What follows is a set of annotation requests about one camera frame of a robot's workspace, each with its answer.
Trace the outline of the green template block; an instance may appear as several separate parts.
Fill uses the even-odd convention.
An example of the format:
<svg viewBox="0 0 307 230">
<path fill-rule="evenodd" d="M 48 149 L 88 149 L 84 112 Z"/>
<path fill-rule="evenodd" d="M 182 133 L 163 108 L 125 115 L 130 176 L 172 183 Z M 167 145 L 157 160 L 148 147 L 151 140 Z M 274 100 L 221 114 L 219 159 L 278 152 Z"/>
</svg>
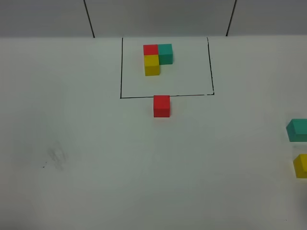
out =
<svg viewBox="0 0 307 230">
<path fill-rule="evenodd" d="M 173 49 L 171 44 L 159 44 L 158 56 L 160 65 L 173 64 Z"/>
</svg>

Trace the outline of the red template block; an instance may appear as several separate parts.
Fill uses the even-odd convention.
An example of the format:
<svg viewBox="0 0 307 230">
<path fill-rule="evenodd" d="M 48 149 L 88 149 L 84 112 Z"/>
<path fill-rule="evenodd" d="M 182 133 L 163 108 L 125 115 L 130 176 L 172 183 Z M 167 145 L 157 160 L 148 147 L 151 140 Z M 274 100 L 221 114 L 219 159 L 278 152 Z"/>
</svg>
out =
<svg viewBox="0 0 307 230">
<path fill-rule="evenodd" d="M 143 54 L 145 56 L 158 55 L 159 54 L 158 45 L 157 44 L 155 44 L 155 45 L 143 45 Z"/>
</svg>

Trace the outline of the yellow template block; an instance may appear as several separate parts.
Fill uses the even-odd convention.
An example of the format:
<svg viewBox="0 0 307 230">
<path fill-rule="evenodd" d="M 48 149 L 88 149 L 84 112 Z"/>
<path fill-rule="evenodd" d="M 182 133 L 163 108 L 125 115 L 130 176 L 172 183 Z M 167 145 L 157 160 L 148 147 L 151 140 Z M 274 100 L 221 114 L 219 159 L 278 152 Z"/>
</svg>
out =
<svg viewBox="0 0 307 230">
<path fill-rule="evenodd" d="M 160 64 L 158 55 L 144 55 L 145 76 L 160 75 Z"/>
</svg>

